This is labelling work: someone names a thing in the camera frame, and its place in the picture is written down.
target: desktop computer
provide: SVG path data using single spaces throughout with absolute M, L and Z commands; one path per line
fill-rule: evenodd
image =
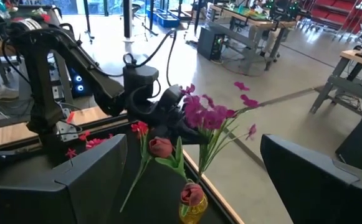
M 220 60 L 225 34 L 210 27 L 200 30 L 198 53 L 208 60 Z

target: metal frame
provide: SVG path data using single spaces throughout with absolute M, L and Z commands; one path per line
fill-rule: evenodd
M 256 35 L 255 35 L 254 39 L 251 39 L 249 37 L 246 37 L 246 36 L 244 36 L 242 34 L 234 32 L 231 29 L 228 29 L 228 28 L 214 22 L 215 21 L 215 15 L 216 15 L 217 11 L 215 9 L 211 9 L 211 10 L 212 10 L 212 13 L 210 13 L 209 22 L 207 23 L 207 25 L 212 29 L 223 32 L 229 38 L 234 39 L 234 40 L 236 40 L 236 41 L 238 41 L 238 42 L 240 42 L 240 43 L 242 43 L 242 44 L 244 44 L 244 45 L 246 45 L 248 47 L 248 48 L 245 48 L 242 51 L 232 48 L 236 52 L 242 54 L 244 56 L 244 58 L 246 59 L 246 60 L 243 61 L 243 62 L 245 62 L 245 64 L 242 65 L 243 69 L 246 70 L 246 72 L 247 72 L 247 71 L 249 71 L 249 69 L 250 69 L 250 67 L 251 67 L 251 65 L 253 63 L 265 62 L 265 69 L 264 70 L 268 71 L 270 69 L 273 61 L 276 59 L 276 55 L 278 53 L 280 43 L 282 42 L 282 38 L 283 38 L 287 28 L 278 27 L 278 29 L 280 29 L 280 32 L 279 32 L 278 37 L 275 40 L 274 47 L 270 51 L 269 58 L 264 58 L 264 57 L 261 57 L 257 53 L 257 50 L 259 49 L 259 43 L 260 43 L 261 38 L 262 38 L 262 33 L 265 30 L 268 30 L 268 29 L 263 29 L 263 28 L 258 27 L 257 30 L 256 30 Z
M 349 110 L 362 115 L 362 111 L 356 110 L 352 107 L 349 103 L 338 99 L 337 97 L 329 96 L 329 93 L 332 91 L 333 88 L 337 88 L 337 94 L 339 93 L 351 93 L 354 96 L 362 99 L 362 85 L 360 85 L 359 81 L 354 80 L 354 77 L 357 74 L 349 75 L 348 79 L 341 78 L 341 74 L 343 73 L 344 69 L 348 66 L 350 59 L 342 57 L 338 62 L 337 66 L 335 67 L 333 73 L 329 76 L 325 86 L 320 91 L 318 97 L 312 104 L 310 112 L 315 114 L 322 103 L 327 100 L 331 99 L 334 103 L 339 103 L 341 106 L 348 108 Z

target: table edge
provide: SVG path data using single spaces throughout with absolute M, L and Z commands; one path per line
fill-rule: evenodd
M 189 154 L 185 151 L 185 149 L 183 149 L 183 155 L 186 158 L 186 160 L 188 161 L 188 163 L 190 163 L 192 165 L 192 168 L 197 172 L 198 166 L 193 161 L 193 159 L 189 156 Z M 211 181 L 206 177 L 206 175 L 203 174 L 201 178 L 203 179 L 203 181 L 205 181 L 205 183 L 212 190 L 212 192 L 215 194 L 215 196 L 217 196 L 218 200 L 222 203 L 222 205 L 225 207 L 225 209 L 231 214 L 231 216 L 233 218 L 235 218 L 235 220 L 238 222 L 238 224 L 244 224 L 244 222 L 240 218 L 240 216 L 235 212 L 235 210 L 231 207 L 231 205 L 229 205 L 229 203 L 221 195 L 221 193 L 219 193 L 219 191 L 215 188 L 215 186 L 211 183 Z

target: blue bin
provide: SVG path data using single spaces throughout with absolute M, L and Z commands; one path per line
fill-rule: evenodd
M 150 19 L 150 9 L 146 9 L 148 18 Z M 157 14 L 166 14 L 166 11 L 162 9 L 153 9 L 153 21 L 157 21 Z
M 164 14 L 157 14 L 158 24 L 164 28 L 176 28 L 179 26 L 179 19 L 166 12 Z

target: sneaker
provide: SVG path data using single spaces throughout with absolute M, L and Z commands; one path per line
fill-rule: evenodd
M 19 91 L 8 88 L 4 85 L 0 86 L 0 100 L 15 100 L 19 97 Z

